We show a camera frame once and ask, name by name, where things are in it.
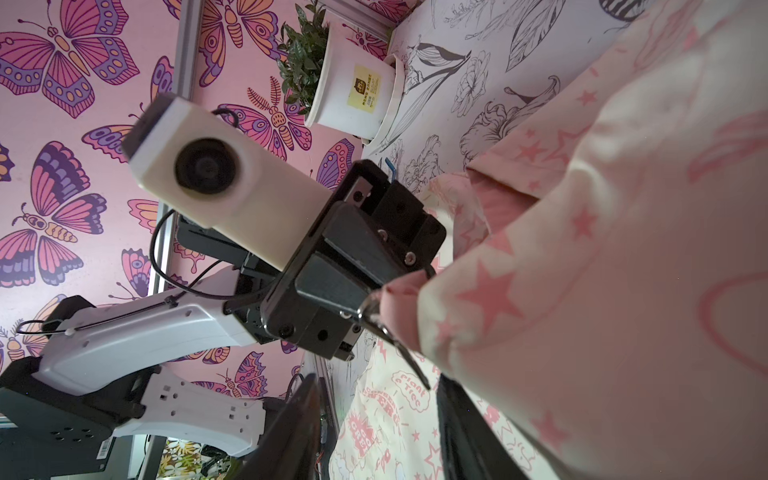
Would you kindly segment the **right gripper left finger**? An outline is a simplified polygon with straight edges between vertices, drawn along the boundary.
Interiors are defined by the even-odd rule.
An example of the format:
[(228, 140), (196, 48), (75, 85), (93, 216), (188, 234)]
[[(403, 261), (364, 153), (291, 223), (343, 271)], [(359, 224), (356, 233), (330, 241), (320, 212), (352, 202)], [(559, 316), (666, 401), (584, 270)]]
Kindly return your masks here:
[(321, 391), (317, 375), (309, 374), (235, 479), (314, 479), (320, 440)]

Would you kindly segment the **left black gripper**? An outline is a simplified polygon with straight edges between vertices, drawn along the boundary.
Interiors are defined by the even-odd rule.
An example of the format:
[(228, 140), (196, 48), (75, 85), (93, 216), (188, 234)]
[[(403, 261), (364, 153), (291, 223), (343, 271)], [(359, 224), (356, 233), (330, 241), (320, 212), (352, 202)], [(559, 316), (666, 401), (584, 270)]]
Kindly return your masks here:
[(427, 269), (445, 227), (375, 163), (353, 163), (261, 304), (272, 337), (325, 359), (352, 359), (358, 311), (385, 284)]

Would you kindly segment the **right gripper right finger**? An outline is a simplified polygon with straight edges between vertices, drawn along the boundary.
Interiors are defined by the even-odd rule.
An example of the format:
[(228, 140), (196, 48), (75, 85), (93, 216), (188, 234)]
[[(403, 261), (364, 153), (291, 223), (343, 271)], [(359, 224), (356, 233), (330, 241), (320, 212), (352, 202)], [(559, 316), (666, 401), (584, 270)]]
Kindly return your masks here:
[(441, 374), (436, 403), (445, 479), (527, 479), (458, 382)]

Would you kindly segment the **pink printed hooded jacket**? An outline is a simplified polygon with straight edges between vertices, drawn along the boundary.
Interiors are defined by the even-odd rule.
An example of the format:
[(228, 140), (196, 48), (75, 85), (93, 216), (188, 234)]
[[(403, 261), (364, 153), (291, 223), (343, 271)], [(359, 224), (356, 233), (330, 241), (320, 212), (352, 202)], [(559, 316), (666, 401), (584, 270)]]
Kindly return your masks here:
[(767, 475), (767, 5), (661, 1), (430, 183), (451, 263), (384, 291), (510, 479)]

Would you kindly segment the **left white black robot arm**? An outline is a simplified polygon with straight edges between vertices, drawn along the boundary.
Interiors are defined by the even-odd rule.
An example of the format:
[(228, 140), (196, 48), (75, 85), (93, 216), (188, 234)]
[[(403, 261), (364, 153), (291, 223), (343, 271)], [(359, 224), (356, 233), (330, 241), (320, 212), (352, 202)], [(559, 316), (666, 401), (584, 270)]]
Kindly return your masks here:
[(242, 393), (180, 378), (168, 363), (218, 347), (284, 341), (348, 361), (363, 332), (385, 331), (361, 316), (389, 281), (430, 266), (446, 230), (402, 184), (372, 162), (355, 162), (324, 190), (320, 214), (290, 263), (266, 282), (222, 270), (220, 293), (174, 289), (112, 307), (74, 296), (44, 327), (38, 357), (1, 377), (5, 479), (48, 479), (102, 470), (117, 437), (190, 440), (232, 457), (258, 449), (281, 406), (257, 387), (256, 356), (236, 374)]

